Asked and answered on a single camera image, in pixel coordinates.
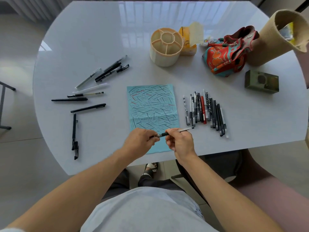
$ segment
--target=gray chair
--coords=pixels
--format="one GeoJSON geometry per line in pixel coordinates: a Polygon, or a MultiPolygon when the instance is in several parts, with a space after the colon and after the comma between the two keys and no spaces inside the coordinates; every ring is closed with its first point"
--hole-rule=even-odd
{"type": "Polygon", "coordinates": [[[9,86],[9,85],[1,82],[1,81],[0,81],[0,85],[2,85],[2,93],[1,93],[1,99],[0,99],[0,129],[10,130],[12,127],[1,125],[1,117],[2,117],[2,110],[3,110],[3,103],[4,103],[5,88],[11,89],[13,91],[15,91],[16,89],[13,88],[12,86],[9,86]]]}

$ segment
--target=fabric bag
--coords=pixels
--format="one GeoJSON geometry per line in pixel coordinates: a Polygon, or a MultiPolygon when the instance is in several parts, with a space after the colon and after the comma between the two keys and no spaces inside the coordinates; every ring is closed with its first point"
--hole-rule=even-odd
{"type": "Polygon", "coordinates": [[[209,42],[202,58],[213,74],[228,77],[243,69],[246,55],[253,49],[252,42],[258,38],[253,26],[242,27],[233,35],[209,42]]]}

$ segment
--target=white table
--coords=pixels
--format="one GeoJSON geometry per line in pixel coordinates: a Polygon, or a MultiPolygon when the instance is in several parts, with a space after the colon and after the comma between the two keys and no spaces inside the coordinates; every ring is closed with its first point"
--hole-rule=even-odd
{"type": "MultiPolygon", "coordinates": [[[[181,127],[186,127],[182,96],[203,89],[222,106],[230,138],[220,137],[210,124],[191,133],[198,155],[285,143],[305,138],[308,120],[306,86],[293,51],[260,67],[279,75],[280,92],[270,95],[244,88],[244,69],[228,78],[211,74],[199,48],[194,57],[180,57],[168,68],[149,57],[150,36],[158,28],[179,30],[193,21],[205,35],[223,37],[268,17],[250,2],[73,2],[45,35],[34,70],[33,90],[38,122],[45,141],[64,171],[76,174],[120,148],[130,132],[126,87],[174,86],[181,127]],[[130,68],[108,79],[103,96],[87,102],[51,102],[66,98],[98,67],[105,69],[127,54],[130,68]],[[71,151],[73,109],[106,103],[105,108],[77,114],[79,158],[71,151]]],[[[175,159],[174,153],[148,154],[131,165],[175,159]]]]}

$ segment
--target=hand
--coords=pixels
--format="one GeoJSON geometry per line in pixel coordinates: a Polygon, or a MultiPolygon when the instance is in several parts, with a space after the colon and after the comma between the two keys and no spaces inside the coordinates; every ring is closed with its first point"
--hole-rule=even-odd
{"type": "Polygon", "coordinates": [[[193,159],[197,154],[194,150],[192,134],[188,131],[178,132],[179,128],[167,129],[168,136],[165,137],[168,147],[175,152],[178,162],[183,166],[193,159]]]}
{"type": "Polygon", "coordinates": [[[126,138],[122,150],[133,162],[145,155],[156,142],[160,141],[160,138],[150,138],[155,135],[157,132],[153,130],[136,128],[126,138]]]}

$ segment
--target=cream pen holder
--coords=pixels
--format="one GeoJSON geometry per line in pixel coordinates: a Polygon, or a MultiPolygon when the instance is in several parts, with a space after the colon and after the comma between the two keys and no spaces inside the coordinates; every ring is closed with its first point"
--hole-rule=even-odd
{"type": "Polygon", "coordinates": [[[183,48],[179,32],[171,28],[160,28],[151,36],[150,58],[158,66],[172,66],[183,48]]]}

